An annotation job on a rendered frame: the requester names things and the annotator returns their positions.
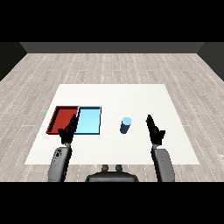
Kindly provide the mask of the dark grey robot body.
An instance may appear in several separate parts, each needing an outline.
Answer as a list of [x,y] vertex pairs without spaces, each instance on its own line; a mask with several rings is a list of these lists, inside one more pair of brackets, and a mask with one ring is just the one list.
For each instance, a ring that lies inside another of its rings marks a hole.
[[104,164],[100,172],[88,175],[86,182],[138,182],[138,177],[124,172],[120,164],[115,166],[115,171],[109,171],[109,166]]

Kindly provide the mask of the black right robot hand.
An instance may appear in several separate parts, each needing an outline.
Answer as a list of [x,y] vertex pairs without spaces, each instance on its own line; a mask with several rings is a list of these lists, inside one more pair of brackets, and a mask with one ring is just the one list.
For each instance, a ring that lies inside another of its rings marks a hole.
[[146,118],[146,124],[150,132],[150,140],[152,144],[161,145],[162,140],[165,137],[165,131],[160,130],[154,123],[154,120],[151,115],[148,115]]

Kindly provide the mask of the red shallow open box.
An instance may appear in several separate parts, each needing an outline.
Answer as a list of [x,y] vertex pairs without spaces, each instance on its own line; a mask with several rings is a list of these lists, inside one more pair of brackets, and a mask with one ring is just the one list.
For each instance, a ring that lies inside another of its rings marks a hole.
[[78,106],[57,106],[46,130],[48,135],[58,135],[58,129],[64,129],[73,115],[78,112]]

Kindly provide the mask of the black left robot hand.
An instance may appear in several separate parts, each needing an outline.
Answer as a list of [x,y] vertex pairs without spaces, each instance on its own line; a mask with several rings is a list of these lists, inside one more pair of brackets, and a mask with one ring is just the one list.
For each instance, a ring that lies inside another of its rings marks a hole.
[[70,144],[73,141],[77,125],[78,117],[76,116],[76,114],[73,114],[69,124],[64,129],[58,129],[62,144]]

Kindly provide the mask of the small blue can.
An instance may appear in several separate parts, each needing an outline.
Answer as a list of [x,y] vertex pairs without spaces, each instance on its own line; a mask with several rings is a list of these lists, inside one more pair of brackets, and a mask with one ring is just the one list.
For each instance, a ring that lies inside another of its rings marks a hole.
[[126,134],[130,128],[130,125],[131,125],[131,119],[129,117],[124,117],[122,119],[120,132],[122,134]]

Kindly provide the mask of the light blue shallow open box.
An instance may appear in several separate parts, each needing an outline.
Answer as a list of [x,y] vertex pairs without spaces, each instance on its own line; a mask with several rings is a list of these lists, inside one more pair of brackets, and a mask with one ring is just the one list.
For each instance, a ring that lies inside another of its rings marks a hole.
[[102,108],[99,106],[80,106],[75,135],[99,135]]

